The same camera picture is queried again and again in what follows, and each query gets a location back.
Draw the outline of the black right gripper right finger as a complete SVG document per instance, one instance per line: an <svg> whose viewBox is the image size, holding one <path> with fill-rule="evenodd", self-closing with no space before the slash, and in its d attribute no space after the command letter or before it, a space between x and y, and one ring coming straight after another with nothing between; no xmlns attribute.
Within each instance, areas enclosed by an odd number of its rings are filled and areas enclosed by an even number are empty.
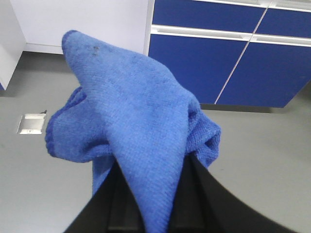
<svg viewBox="0 0 311 233"><path fill-rule="evenodd" d="M269 233L271 221L230 194L189 155L184 160L169 232Z"/></svg>

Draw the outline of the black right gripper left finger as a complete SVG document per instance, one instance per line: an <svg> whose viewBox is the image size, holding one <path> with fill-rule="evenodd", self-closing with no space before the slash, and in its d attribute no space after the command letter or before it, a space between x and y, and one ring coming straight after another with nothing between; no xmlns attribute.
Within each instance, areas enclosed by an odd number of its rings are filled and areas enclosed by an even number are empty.
<svg viewBox="0 0 311 233"><path fill-rule="evenodd" d="M138 205L117 162L66 233L143 233Z"/></svg>

